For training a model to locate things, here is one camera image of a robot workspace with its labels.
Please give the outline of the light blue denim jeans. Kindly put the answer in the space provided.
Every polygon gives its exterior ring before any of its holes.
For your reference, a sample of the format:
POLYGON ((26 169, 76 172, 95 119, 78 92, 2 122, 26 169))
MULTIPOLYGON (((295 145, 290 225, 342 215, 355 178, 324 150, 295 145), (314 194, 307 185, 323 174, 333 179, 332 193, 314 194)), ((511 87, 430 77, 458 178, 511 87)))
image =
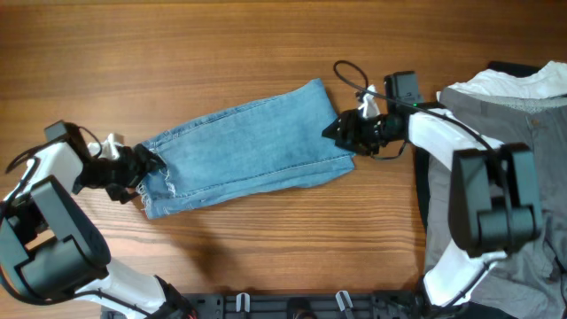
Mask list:
POLYGON ((314 79, 144 141, 165 164, 137 186, 147 217, 254 193, 315 187, 353 171, 353 154, 322 136, 336 118, 322 81, 314 79))

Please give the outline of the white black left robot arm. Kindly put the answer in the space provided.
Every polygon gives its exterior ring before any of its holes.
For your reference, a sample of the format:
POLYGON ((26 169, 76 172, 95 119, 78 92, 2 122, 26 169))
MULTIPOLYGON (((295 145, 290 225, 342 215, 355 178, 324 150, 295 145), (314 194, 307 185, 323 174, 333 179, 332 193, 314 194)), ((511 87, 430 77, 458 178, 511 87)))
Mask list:
POLYGON ((131 188, 163 166, 144 146, 91 150, 82 130, 49 133, 45 144, 16 156, 25 165, 1 202, 1 284, 35 306, 88 301, 126 318, 196 318, 196 308, 159 276, 113 259, 103 235, 75 202, 83 188, 128 202, 131 188))

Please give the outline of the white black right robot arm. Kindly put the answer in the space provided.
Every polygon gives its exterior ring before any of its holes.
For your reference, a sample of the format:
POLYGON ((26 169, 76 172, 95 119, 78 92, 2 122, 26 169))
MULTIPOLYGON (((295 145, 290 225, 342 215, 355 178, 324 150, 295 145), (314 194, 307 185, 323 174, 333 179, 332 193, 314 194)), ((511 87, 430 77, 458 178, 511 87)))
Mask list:
POLYGON ((540 194, 529 147, 483 136, 447 109, 411 105, 374 116, 353 109, 341 113, 322 136, 363 156, 401 140, 426 150, 449 170, 450 240, 421 280, 421 299, 411 308, 414 315, 444 315, 468 303, 495 266, 541 233, 540 194))

